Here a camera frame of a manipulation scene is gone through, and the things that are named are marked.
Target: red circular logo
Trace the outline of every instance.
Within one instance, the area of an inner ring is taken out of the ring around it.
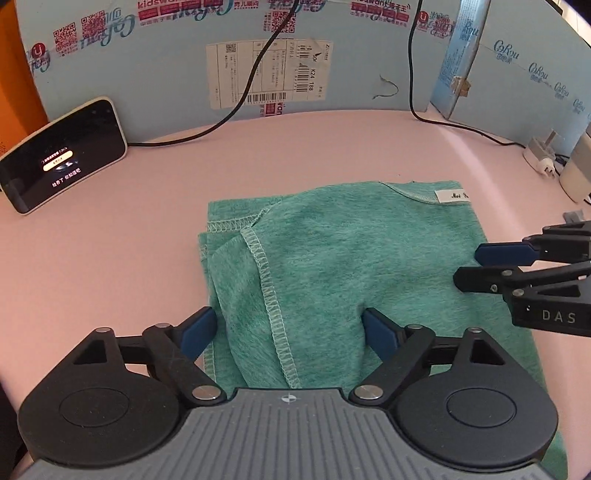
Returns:
[[[45,45],[41,42],[35,43],[31,49],[31,57],[34,59],[40,59],[45,53]]]

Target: orange object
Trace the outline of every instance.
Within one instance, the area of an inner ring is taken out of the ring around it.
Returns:
[[[46,123],[11,0],[0,10],[0,155]]]

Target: gray ribbed panel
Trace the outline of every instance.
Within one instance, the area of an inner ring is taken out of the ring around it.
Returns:
[[[287,403],[286,395],[297,400]],[[338,390],[240,390],[193,410],[157,452],[104,470],[39,461],[22,480],[551,480],[532,465],[471,474],[410,448],[383,411],[354,407]]]

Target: power plug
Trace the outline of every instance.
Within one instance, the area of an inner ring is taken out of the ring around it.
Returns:
[[[555,136],[556,132],[552,130],[552,133],[546,140],[534,137],[523,151],[523,157],[530,167],[548,178],[557,176],[556,169],[554,168],[556,154],[550,146]]]

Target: pink table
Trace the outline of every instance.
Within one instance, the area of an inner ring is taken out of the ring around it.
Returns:
[[[207,303],[197,234],[208,201],[365,180],[458,180],[490,241],[520,240],[579,208],[518,147],[406,112],[292,114],[231,123],[192,144],[131,149],[27,217],[0,202],[0,380],[14,404],[92,329],[138,335]],[[535,339],[570,478],[580,479],[591,470],[591,339]]]

